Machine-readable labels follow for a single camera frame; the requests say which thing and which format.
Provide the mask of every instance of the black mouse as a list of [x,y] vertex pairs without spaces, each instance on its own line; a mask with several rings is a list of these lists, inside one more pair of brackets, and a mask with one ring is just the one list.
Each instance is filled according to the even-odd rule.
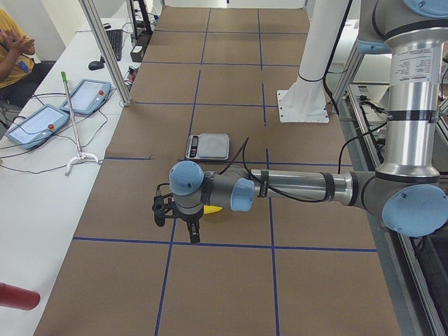
[[103,69],[103,68],[104,68],[103,62],[91,61],[91,63],[89,63],[89,70],[98,70],[98,69]]

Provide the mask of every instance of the yellow shirt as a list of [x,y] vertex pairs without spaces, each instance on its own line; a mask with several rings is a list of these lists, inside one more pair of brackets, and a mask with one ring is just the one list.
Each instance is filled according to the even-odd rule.
[[[14,22],[14,20],[9,16],[4,10],[0,9],[0,29],[3,31],[6,31],[7,29],[12,29],[13,31],[17,32],[21,36],[26,35],[23,30],[17,26],[17,24]],[[5,44],[5,41],[0,37],[0,42]],[[0,45],[0,62],[2,62],[6,55],[8,54],[8,51]],[[23,61],[28,66],[28,73],[24,72],[19,66],[18,63],[20,61]],[[33,69],[34,63],[26,56],[21,55],[17,62],[15,63],[15,66],[9,76],[0,83],[0,88],[4,88],[5,86],[14,84],[15,82],[18,82],[22,78],[28,76],[31,73],[31,70]]]

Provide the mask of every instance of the black pants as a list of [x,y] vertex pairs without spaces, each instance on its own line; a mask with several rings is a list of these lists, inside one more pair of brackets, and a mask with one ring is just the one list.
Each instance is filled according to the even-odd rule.
[[45,76],[51,70],[53,64],[38,63],[33,67],[33,71],[18,82],[0,89],[0,98],[9,104],[19,107],[25,106],[29,98],[34,94],[37,87],[42,83]]

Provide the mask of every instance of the black keyboard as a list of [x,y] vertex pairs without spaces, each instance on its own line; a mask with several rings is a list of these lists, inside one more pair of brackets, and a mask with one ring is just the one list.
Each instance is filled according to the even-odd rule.
[[[117,61],[121,60],[121,48],[123,46],[123,30],[121,29],[112,29],[106,30],[106,35],[111,42],[113,53],[117,58]],[[104,58],[101,56],[101,62],[104,63]]]

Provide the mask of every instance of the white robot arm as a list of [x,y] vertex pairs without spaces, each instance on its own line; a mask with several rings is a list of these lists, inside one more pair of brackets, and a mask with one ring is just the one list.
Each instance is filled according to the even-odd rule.
[[[199,242],[204,204],[249,211],[257,194],[338,201],[411,237],[429,235],[447,222],[448,196],[438,186],[439,172],[431,159],[448,1],[363,0],[361,12],[360,50],[392,52],[383,164],[376,171],[345,174],[236,168],[215,174],[194,162],[180,162],[170,171],[172,193],[164,196],[157,189],[153,210],[159,226],[165,218],[182,218],[191,242]],[[311,29],[320,24],[313,20]]]

